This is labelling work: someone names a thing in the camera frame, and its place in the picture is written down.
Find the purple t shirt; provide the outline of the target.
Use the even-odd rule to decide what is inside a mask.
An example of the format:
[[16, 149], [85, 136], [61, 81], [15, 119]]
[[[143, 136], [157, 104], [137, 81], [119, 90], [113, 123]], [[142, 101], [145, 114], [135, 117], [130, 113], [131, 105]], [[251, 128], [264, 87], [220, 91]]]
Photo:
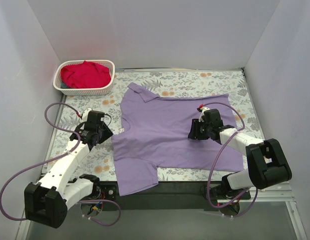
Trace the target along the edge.
[[123, 133], [112, 137], [119, 194], [134, 194], [158, 184], [158, 168], [237, 172], [242, 154], [212, 140], [191, 140], [188, 134], [197, 108], [218, 109], [226, 125], [236, 126], [228, 95], [161, 97], [130, 83], [121, 102]]

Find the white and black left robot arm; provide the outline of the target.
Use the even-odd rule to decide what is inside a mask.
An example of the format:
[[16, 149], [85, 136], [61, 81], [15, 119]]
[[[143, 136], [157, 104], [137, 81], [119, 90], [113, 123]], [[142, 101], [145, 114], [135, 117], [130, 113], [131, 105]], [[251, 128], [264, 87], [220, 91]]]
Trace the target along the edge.
[[92, 148], [110, 138], [112, 132], [102, 121], [83, 122], [75, 131], [81, 140], [78, 141], [75, 134], [71, 135], [65, 150], [66, 156], [59, 159], [37, 183], [30, 183], [26, 187], [26, 219], [58, 228], [72, 206], [81, 199], [95, 197], [99, 193], [99, 178], [94, 175], [83, 174], [74, 183], [70, 179]]

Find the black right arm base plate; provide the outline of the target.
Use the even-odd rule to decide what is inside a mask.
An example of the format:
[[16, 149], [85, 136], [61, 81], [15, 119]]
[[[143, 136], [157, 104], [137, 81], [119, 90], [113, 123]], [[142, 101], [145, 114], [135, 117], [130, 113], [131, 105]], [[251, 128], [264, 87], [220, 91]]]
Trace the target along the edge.
[[[200, 194], [208, 200], [207, 185], [202, 185], [199, 189]], [[209, 188], [209, 195], [212, 200], [231, 200], [242, 192], [242, 189], [226, 191], [222, 190], [221, 186], [214, 185]]]

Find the white plastic basket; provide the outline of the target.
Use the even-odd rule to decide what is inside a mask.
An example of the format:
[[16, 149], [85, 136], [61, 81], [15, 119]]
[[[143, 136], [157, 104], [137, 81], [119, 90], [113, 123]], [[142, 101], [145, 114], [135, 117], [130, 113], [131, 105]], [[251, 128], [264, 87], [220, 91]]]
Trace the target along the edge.
[[73, 60], [62, 63], [53, 86], [66, 96], [99, 96], [110, 92], [115, 65], [110, 60]]

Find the aluminium front frame rail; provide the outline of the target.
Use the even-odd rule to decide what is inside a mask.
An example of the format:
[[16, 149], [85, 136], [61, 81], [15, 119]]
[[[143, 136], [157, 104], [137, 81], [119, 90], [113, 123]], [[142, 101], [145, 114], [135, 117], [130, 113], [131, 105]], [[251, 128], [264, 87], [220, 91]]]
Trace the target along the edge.
[[[79, 179], [75, 183], [69, 183], [66, 185], [64, 192], [60, 192], [61, 197], [66, 203], [73, 201], [77, 203], [80, 198], [90, 195], [93, 192], [93, 188], [99, 184], [115, 184], [118, 187], [116, 181], [100, 181], [98, 183], [92, 183], [86, 179]], [[207, 185], [204, 181], [162, 181], [159, 185], [143, 190], [138, 193], [128, 195], [129, 197], [177, 197], [177, 196], [200, 196], [203, 197], [199, 189], [202, 185]], [[219, 186], [220, 182], [214, 181], [212, 186]], [[119, 199], [119, 188], [116, 194], [116, 199]], [[269, 188], [259, 190], [257, 200], [259, 202], [286, 202], [293, 201], [294, 196], [289, 183], [281, 183]]]

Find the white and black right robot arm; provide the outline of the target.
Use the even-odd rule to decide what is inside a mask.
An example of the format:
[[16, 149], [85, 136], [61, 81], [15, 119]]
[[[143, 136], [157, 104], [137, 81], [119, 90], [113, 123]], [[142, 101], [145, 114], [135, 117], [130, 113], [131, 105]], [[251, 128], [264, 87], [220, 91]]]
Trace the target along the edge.
[[259, 139], [240, 133], [231, 125], [206, 123], [193, 119], [188, 137], [192, 140], [211, 139], [223, 147], [231, 147], [247, 159], [247, 170], [222, 177], [221, 184], [210, 195], [236, 194], [239, 190], [256, 187], [258, 190], [286, 182], [292, 172], [282, 147], [276, 139]]

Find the floral patterned table mat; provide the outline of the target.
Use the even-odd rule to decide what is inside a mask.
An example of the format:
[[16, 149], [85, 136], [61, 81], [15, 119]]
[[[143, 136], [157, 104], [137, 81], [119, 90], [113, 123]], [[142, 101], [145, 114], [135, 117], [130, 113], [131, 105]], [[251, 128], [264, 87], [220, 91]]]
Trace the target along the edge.
[[[228, 127], [220, 141], [192, 139], [205, 108], [218, 110]], [[133, 190], [163, 181], [220, 181], [247, 169], [234, 138], [264, 140], [241, 71], [118, 73], [109, 94], [68, 97], [46, 172], [70, 150], [71, 132], [86, 109], [103, 112], [112, 136], [75, 162], [73, 178], [95, 175]]]

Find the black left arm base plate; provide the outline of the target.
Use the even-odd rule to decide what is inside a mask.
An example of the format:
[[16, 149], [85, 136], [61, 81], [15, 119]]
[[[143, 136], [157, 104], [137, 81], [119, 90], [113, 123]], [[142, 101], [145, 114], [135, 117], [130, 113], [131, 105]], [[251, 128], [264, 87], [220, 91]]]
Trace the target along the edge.
[[99, 184], [93, 188], [93, 192], [85, 197], [80, 198], [80, 200], [111, 200], [114, 201], [116, 199], [116, 194], [118, 191], [118, 187], [115, 184]]

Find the red t shirt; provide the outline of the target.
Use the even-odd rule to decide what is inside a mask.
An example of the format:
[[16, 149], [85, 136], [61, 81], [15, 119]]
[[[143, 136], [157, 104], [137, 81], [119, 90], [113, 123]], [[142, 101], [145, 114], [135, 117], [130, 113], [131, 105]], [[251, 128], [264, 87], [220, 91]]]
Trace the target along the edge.
[[111, 81], [110, 70], [101, 64], [84, 61], [61, 69], [61, 80], [72, 89], [103, 88]]

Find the teal cloth in basket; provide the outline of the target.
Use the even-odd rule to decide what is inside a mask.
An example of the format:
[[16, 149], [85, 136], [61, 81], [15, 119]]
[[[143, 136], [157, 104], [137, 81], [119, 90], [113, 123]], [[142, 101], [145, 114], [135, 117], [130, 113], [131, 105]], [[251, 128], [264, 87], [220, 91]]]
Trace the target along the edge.
[[69, 89], [69, 87], [64, 82], [61, 82], [60, 88], [61, 89]]

